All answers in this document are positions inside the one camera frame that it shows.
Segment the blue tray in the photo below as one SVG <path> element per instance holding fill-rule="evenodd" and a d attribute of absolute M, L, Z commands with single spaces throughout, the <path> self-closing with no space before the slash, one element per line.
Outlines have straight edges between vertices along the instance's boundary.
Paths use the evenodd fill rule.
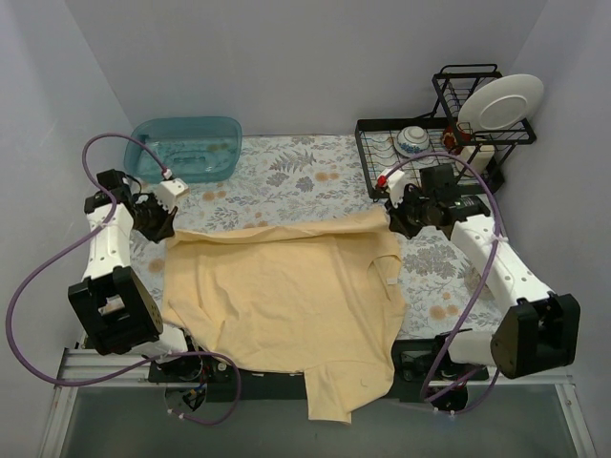
<path fill-rule="evenodd" d="M 236 169 L 242 148 L 242 127 L 230 117 L 170 117 L 140 124 L 132 133 L 158 154 L 175 177 L 187 183 L 228 179 Z M 159 166 L 135 143 L 128 143 L 125 170 L 159 183 Z"/>

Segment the white wall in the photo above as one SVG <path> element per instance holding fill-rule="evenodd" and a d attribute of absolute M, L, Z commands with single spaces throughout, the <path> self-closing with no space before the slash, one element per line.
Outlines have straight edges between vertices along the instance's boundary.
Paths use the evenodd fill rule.
<path fill-rule="evenodd" d="M 545 0 L 66 0 L 133 124 L 230 115 L 246 134 L 416 116 L 448 63 L 507 71 Z"/>
<path fill-rule="evenodd" d="M 131 132 L 104 75 L 62 0 L 0 0 L 0 313 L 17 284 L 88 230 L 83 199 L 92 192 L 80 150 L 92 135 Z M 94 170 L 120 167 L 124 145 L 94 148 Z M 18 304 L 17 340 L 55 375 L 77 320 L 66 299 L 80 281 L 87 248 L 43 273 Z M 35 456 L 53 387 L 39 382 L 0 341 L 0 454 Z"/>
<path fill-rule="evenodd" d="M 512 70 L 538 75 L 538 141 L 507 162 L 500 205 L 521 256 L 581 304 L 571 366 L 599 456 L 611 456 L 611 3 L 548 2 Z"/>

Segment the white bowl with blue pattern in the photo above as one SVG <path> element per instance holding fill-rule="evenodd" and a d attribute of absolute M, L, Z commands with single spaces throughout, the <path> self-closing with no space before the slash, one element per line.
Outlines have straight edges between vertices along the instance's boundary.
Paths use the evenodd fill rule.
<path fill-rule="evenodd" d="M 397 136 L 397 151 L 405 155 L 426 153 L 431 146 L 429 134 L 418 126 L 406 127 Z"/>

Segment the floral tablecloth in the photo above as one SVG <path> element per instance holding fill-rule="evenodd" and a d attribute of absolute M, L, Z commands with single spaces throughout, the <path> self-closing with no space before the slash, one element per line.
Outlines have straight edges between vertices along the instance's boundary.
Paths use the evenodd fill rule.
<path fill-rule="evenodd" d="M 353 136 L 246 137 L 236 172 L 227 181 L 191 185 L 175 227 L 200 232 L 339 218 L 372 203 Z M 132 265 L 159 304 L 165 244 L 135 235 Z M 434 228 L 407 240 L 397 235 L 403 268 L 399 282 L 409 305 L 398 339 L 449 331 L 479 281 L 460 250 Z M 486 288 L 467 320 L 477 330 L 500 320 Z"/>

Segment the black wire rack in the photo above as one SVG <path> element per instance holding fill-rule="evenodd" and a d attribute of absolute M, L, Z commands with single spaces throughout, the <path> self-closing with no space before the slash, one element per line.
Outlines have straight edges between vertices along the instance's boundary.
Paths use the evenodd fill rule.
<path fill-rule="evenodd" d="M 537 136 L 526 119 L 516 122 L 508 129 L 474 132 L 469 123 L 461 123 L 458 129 L 457 117 L 465 101 L 479 88 L 499 79 L 502 74 L 496 64 L 448 65 L 432 77 L 432 85 L 437 99 L 430 113 L 406 119 L 360 119 L 356 123 L 356 144 L 361 157 L 369 196 L 373 199 L 388 198 L 386 191 L 377 189 L 375 183 L 382 172 L 397 164 L 405 157 L 395 148 L 395 139 L 406 127 L 418 126 L 427 131 L 431 140 L 431 151 L 447 153 L 442 135 L 451 126 L 456 139 L 456 147 L 474 146 L 468 158 L 471 163 L 483 145 L 495 147 L 495 157 L 491 159 L 482 173 L 484 181 L 494 193 L 505 182 L 501 166 L 517 145 L 533 143 Z M 439 109 L 443 116 L 438 116 Z M 466 140 L 460 131 L 467 132 L 471 138 Z M 482 194 L 483 190 L 474 177 L 465 174 L 465 168 L 458 162 L 444 157 L 425 157 L 409 164 L 401 170 L 408 181 L 420 186 L 419 169 L 450 163 L 454 167 L 456 182 L 463 195 Z"/>

